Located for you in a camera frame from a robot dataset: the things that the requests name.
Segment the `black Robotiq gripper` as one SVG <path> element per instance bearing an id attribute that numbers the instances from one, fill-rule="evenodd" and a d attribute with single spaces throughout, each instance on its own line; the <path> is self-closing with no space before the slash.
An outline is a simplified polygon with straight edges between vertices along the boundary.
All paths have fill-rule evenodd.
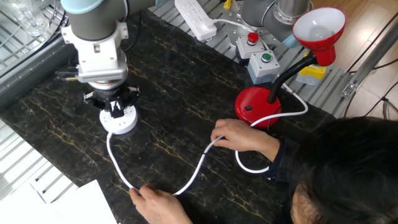
<path id="1" fill-rule="evenodd" d="M 141 92 L 138 86 L 124 86 L 112 90 L 94 89 L 94 91 L 83 95 L 83 102 L 86 105 L 98 108 L 99 110 L 110 111 L 111 101 L 120 101 L 123 108 L 133 106 Z"/>

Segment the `person's left hand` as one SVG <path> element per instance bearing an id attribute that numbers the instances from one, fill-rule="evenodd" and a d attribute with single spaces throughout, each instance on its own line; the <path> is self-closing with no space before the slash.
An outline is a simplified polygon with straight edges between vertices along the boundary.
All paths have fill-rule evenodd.
<path id="1" fill-rule="evenodd" d="M 179 200 L 168 192 L 155 189 L 151 184 L 139 190 L 129 189 L 136 210 L 150 224 L 192 224 Z"/>

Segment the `person's right hand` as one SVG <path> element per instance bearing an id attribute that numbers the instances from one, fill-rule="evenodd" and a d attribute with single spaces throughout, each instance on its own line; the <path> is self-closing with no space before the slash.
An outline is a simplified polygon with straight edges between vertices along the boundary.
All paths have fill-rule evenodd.
<path id="1" fill-rule="evenodd" d="M 238 119 L 219 119 L 211 132 L 214 145 L 234 151 L 263 152 L 272 141 L 265 132 L 256 130 Z"/>

